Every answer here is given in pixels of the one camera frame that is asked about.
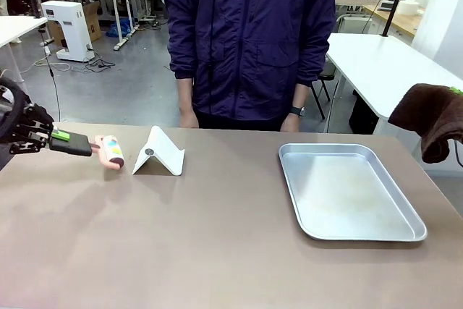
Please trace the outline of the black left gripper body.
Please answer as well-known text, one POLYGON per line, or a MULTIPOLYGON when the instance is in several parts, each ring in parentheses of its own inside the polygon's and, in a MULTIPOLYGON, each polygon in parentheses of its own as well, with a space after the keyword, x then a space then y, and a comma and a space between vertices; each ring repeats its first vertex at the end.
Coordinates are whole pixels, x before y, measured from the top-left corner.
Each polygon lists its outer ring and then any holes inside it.
POLYGON ((54 119, 45 108, 36 103, 26 106, 8 132, 9 153, 38 153, 48 145, 53 130, 54 119))

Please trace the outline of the person's left hand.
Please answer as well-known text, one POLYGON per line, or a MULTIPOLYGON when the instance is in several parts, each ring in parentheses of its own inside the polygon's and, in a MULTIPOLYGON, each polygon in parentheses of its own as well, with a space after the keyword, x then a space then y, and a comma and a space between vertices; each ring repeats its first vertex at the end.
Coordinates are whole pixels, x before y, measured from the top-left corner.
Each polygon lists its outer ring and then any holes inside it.
POLYGON ((296 114, 288 114, 281 125, 281 132, 299 132, 300 117, 296 114))

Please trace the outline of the person's right hand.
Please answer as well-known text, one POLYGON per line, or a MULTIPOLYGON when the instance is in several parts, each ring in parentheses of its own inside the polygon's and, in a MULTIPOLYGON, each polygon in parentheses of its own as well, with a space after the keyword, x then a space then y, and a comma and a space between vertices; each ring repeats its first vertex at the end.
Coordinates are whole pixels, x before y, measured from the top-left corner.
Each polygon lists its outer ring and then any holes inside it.
POLYGON ((197 116, 192 109, 180 110, 180 127, 193 129, 199 127, 197 116))

